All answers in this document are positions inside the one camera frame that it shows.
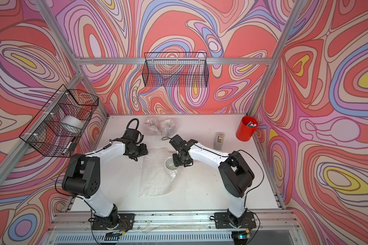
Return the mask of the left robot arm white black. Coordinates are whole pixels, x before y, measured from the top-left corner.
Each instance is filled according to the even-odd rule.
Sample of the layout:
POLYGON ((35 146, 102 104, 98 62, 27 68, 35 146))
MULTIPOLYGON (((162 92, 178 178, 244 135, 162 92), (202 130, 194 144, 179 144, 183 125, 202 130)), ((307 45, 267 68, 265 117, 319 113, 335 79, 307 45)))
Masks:
POLYGON ((88 205, 97 229, 116 229, 121 217, 117 206, 100 189, 101 166, 119 156, 138 161, 138 158, 147 154, 146 144, 137 144, 126 139, 110 141, 105 147, 90 153, 76 154, 65 171, 62 189, 88 205))

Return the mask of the bubble wrap sheet stack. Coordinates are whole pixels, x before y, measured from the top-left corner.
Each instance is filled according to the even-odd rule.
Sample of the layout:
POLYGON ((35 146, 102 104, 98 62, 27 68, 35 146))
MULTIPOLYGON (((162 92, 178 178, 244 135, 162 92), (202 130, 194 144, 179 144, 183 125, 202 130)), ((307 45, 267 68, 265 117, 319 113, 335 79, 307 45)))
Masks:
POLYGON ((182 168, 168 171, 165 160, 173 153, 167 148, 150 149, 143 159, 139 196, 155 197, 166 195, 172 191, 173 185, 182 168))

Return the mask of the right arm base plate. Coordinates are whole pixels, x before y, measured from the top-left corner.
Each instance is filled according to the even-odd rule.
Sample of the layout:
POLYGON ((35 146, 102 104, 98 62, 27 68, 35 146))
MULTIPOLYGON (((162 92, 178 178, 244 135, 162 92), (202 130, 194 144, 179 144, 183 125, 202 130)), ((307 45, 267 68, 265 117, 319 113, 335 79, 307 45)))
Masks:
POLYGON ((215 222, 217 229, 244 229, 252 230, 257 227, 254 214, 245 211, 242 216, 235 217, 230 212, 216 212, 210 216, 210 220, 215 222))

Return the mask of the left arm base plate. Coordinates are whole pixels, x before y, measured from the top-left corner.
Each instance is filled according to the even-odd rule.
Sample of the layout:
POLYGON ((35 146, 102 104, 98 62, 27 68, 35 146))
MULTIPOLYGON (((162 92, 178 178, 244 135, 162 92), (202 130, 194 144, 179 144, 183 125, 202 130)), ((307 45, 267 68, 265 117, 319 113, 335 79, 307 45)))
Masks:
POLYGON ((118 213, 116 217, 99 217, 93 216, 89 218, 92 230, 119 230, 129 231, 133 229, 135 221, 134 213, 118 213))

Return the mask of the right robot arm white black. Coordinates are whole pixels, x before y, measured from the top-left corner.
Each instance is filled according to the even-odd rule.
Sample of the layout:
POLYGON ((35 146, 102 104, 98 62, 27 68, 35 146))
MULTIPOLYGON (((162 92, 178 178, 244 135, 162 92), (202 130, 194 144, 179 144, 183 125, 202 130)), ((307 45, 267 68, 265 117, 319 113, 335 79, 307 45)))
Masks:
POLYGON ((172 155, 175 167, 189 167, 194 161, 200 161, 217 169, 222 183, 230 194, 230 205, 226 211, 229 225, 239 228, 247 214, 245 207, 245 191, 252 186, 255 178, 242 155, 233 151, 222 153, 207 148, 196 140, 170 140, 170 145, 176 150, 172 155))

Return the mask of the bubble wrap sheet around mug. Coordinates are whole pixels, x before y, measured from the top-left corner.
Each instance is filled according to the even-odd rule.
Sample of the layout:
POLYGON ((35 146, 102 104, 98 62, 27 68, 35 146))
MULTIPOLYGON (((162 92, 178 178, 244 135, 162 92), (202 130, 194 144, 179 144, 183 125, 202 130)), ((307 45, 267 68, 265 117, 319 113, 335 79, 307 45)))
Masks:
POLYGON ((155 117, 148 117, 143 123, 144 134, 147 136, 160 136, 159 121, 155 117))

